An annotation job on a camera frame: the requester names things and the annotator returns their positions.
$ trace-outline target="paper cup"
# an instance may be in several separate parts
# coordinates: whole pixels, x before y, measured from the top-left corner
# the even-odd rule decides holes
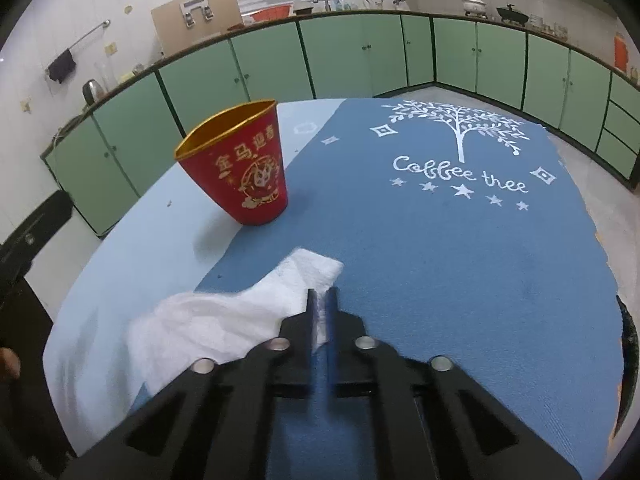
[[[270,222],[287,206],[276,101],[228,108],[196,126],[175,160],[244,225]]]

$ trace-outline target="crumpled paper towel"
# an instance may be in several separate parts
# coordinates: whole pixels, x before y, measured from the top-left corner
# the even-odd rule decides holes
[[[242,292],[184,292],[161,301],[152,313],[133,320],[127,333],[133,364],[149,393],[158,393],[199,358],[223,364],[276,337],[283,318],[305,310],[307,289],[322,298],[342,266],[297,248]],[[317,325],[316,346],[324,338],[324,327]]]

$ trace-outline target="cardboard box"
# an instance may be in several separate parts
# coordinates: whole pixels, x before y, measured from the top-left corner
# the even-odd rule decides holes
[[[180,3],[188,1],[190,0],[172,0],[151,10],[151,17],[165,57],[223,34],[229,27],[242,24],[238,0],[208,0],[213,19],[206,21],[202,12],[197,9],[193,13],[195,24],[187,28],[180,10]]]

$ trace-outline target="round table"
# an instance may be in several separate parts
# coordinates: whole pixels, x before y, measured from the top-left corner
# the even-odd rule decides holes
[[[616,284],[546,130],[401,102],[279,105],[290,203],[267,226],[241,229],[178,165],[139,200],[72,287],[44,355],[78,452],[142,386],[132,319],[178,292],[247,288],[302,246],[346,264],[342,307],[371,335],[407,357],[451,355],[584,478],[601,472],[622,378]],[[481,121],[452,132],[463,111]],[[492,120],[522,135],[500,140]]]

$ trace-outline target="white tree illustration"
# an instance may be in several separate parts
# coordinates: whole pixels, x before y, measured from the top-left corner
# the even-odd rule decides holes
[[[497,139],[498,142],[511,148],[513,155],[519,155],[521,150],[516,145],[515,139],[529,140],[529,137],[526,137],[519,129],[519,126],[524,122],[509,119],[486,110],[418,101],[404,101],[397,105],[383,105],[383,107],[392,108],[393,114],[389,116],[392,123],[414,117],[445,123],[456,136],[460,163],[465,161],[463,141],[469,132],[479,132],[482,136]]]

